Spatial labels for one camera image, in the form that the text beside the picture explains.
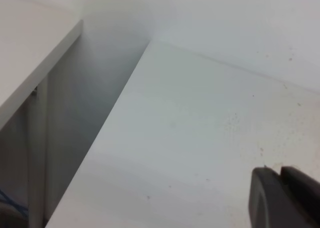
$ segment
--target white desk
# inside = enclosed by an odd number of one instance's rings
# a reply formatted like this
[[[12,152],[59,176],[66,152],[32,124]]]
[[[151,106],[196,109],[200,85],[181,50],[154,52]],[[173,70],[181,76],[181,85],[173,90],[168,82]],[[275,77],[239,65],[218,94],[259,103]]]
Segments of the white desk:
[[[43,219],[46,75],[82,30],[73,15],[24,0],[0,0],[0,129],[38,86],[29,102],[29,224]]]
[[[319,94],[152,43],[47,228],[249,227],[252,169],[319,144]]]

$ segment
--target black object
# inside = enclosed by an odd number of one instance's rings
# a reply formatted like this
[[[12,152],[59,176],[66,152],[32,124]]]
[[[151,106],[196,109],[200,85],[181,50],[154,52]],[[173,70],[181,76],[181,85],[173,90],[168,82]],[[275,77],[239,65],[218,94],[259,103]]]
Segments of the black object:
[[[320,183],[289,166],[255,168],[249,215],[252,228],[320,228]]]

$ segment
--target table leg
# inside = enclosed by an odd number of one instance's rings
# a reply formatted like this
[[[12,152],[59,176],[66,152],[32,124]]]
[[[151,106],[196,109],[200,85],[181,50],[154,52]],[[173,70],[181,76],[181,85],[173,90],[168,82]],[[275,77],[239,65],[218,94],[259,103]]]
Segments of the table leg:
[[[43,227],[47,153],[47,90],[45,77],[28,98],[28,209],[29,228]]]

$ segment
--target white table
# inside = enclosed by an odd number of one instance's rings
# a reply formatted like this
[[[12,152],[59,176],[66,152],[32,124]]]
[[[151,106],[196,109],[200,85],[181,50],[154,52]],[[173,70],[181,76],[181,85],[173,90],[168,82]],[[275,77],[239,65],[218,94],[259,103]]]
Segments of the white table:
[[[82,31],[67,12],[25,0],[0,0],[0,129],[37,87],[28,109],[29,226],[41,227],[47,125],[46,76]]]
[[[151,43],[47,228],[249,227],[252,169],[319,144],[319,94]]]

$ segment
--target blue cable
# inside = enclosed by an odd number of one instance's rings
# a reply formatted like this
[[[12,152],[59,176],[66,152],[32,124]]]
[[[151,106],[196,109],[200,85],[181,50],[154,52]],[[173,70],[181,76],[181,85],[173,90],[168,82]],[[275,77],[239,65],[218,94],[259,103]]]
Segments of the blue cable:
[[[4,197],[5,201],[13,206],[24,218],[28,218],[28,216],[25,214],[23,209],[21,209],[21,206],[16,204],[13,200],[11,200],[1,189],[0,189],[0,195]]]
[[[4,199],[1,199],[1,198],[0,198],[0,203],[9,204],[8,201],[6,201],[6,200],[4,200]],[[28,212],[28,208],[27,208],[27,207],[24,207],[24,206],[19,205],[19,204],[17,204],[17,203],[16,203],[16,205],[19,206],[21,210]]]

